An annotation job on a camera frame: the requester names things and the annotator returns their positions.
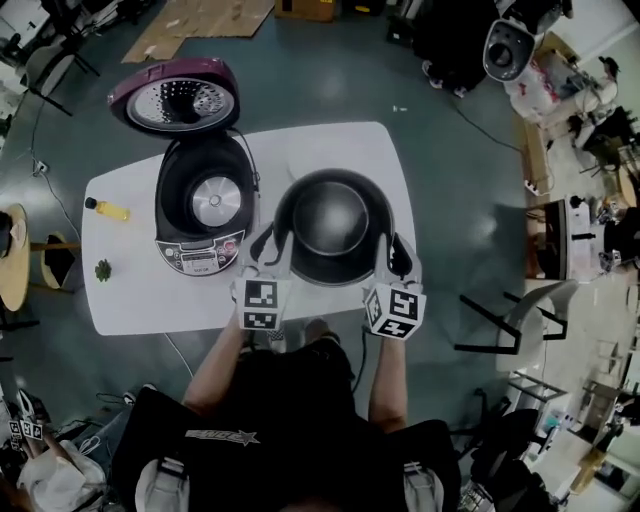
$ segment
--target concrete floor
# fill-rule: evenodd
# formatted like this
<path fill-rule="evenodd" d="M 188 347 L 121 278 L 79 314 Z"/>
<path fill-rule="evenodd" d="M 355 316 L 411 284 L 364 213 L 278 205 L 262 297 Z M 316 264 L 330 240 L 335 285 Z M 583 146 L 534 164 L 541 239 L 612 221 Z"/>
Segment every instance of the concrete floor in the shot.
<path fill-rule="evenodd" d="M 42 109 L 35 154 L 51 168 L 50 180 L 73 222 L 81 225 L 84 190 L 99 174 L 159 154 L 167 142 L 120 124 L 106 107 L 109 90 L 144 65 L 121 64 L 142 27 L 123 25 L 92 36 L 82 54 L 101 72 L 97 79 L 72 67 L 54 93 L 74 113 Z M 428 296 L 426 321 L 408 342 L 410 419 L 441 418 L 453 425 L 474 421 L 472 392 L 484 387 L 501 395 L 504 378 L 494 358 L 455 352 L 452 344 L 494 343 L 496 330 L 458 302 L 466 293 L 487 307 L 506 309 L 502 291 L 524 288 L 525 191 L 520 155 L 488 140 L 453 109 L 447 93 L 431 89 L 411 51 L 384 41 L 385 19 L 353 17 L 332 24 L 275 20 L 270 16 L 252 40 L 190 39 L 179 57 L 225 59 L 239 82 L 240 129 L 250 133 L 342 121 L 378 121 L 391 134 L 402 163 L 414 212 L 418 252 Z M 515 143 L 513 113 L 502 87 L 485 80 L 459 107 L 496 138 Z M 29 95 L 21 106 L 0 159 L 0 206 L 22 203 L 32 238 L 74 234 L 43 178 L 31 177 L 21 154 L 31 145 L 41 102 Z M 394 105 L 406 111 L 394 111 Z M 36 259 L 33 280 L 41 280 Z M 90 318 L 82 288 L 73 296 L 32 290 L 26 314 L 38 327 L 5 335 L 5 388 L 14 377 L 41 396 L 54 422 L 93 413 L 97 392 L 122 393 L 155 383 L 179 398 L 189 376 L 162 335 L 102 337 Z M 329 318 L 344 340 L 354 370 L 360 365 L 361 314 Z M 216 331 L 172 337 L 195 369 Z M 377 361 L 369 357 L 357 403 L 366 402 Z"/>

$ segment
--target desk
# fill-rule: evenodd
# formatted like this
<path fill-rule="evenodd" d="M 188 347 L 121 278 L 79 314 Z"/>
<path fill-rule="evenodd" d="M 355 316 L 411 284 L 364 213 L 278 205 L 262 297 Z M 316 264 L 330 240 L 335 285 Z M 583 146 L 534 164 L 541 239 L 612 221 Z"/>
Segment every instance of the desk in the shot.
<path fill-rule="evenodd" d="M 379 123 L 342 123 L 286 128 L 246 136 L 261 176 L 260 221 L 273 219 L 278 202 L 297 178 L 325 168 L 359 172 L 386 194 L 396 231 L 415 248 L 413 214 L 398 155 Z M 189 277 L 167 267 L 155 245 L 158 155 L 91 180 L 86 196 L 131 210 L 119 222 L 92 210 L 82 218 L 82 265 L 89 308 L 103 335 L 215 329 L 233 310 L 229 285 L 236 271 Z M 104 283 L 94 275 L 99 260 L 112 266 Z M 362 307 L 366 284 L 323 288 L 292 276 L 285 320 Z"/>
<path fill-rule="evenodd" d="M 578 235 L 595 235 L 578 239 Z M 529 208 L 527 212 L 527 278 L 589 283 L 601 272 L 604 227 L 592 225 L 589 206 L 572 208 L 561 199 Z"/>

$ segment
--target rice cooker lid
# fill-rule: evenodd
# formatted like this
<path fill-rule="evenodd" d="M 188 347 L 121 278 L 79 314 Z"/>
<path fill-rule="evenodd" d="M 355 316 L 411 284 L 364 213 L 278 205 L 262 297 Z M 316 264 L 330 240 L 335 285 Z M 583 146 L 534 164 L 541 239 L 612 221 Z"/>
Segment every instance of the rice cooker lid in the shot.
<path fill-rule="evenodd" d="M 240 114 L 235 77 L 217 58 L 150 66 L 116 86 L 107 102 L 128 126 L 171 139 L 229 128 Z"/>

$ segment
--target black inner pot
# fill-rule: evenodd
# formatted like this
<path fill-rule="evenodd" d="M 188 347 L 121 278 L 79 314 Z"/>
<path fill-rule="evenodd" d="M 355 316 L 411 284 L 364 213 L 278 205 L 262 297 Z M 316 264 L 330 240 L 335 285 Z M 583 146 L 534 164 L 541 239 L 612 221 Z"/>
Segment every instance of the black inner pot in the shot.
<path fill-rule="evenodd" d="M 325 169 L 296 181 L 280 201 L 274 221 L 278 249 L 289 231 L 293 271 L 312 283 L 344 286 L 373 272 L 380 235 L 391 243 L 393 214 L 368 178 Z"/>

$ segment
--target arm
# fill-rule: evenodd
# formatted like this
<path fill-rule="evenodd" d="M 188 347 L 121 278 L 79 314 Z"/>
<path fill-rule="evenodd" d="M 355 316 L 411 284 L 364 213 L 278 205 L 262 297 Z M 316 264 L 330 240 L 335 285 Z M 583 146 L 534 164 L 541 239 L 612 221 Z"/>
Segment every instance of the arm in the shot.
<path fill-rule="evenodd" d="M 234 309 L 229 323 L 191 379 L 182 403 L 201 416 L 208 416 L 227 394 L 244 342 L 244 331 Z"/>
<path fill-rule="evenodd" d="M 369 399 L 369 421 L 384 432 L 407 426 L 407 368 L 404 341 L 383 338 Z"/>
<path fill-rule="evenodd" d="M 60 446 L 60 443 L 58 443 L 58 441 L 54 439 L 54 437 L 51 435 L 51 432 L 49 432 L 49 430 L 44 425 L 42 426 L 42 430 L 44 433 L 44 442 L 47 443 L 47 446 L 49 447 L 49 450 L 51 450 L 51 453 L 56 457 L 60 457 L 61 459 L 66 460 L 67 462 L 71 463 L 74 468 L 78 469 L 78 466 L 75 465 L 73 459 L 67 453 L 67 450 Z"/>

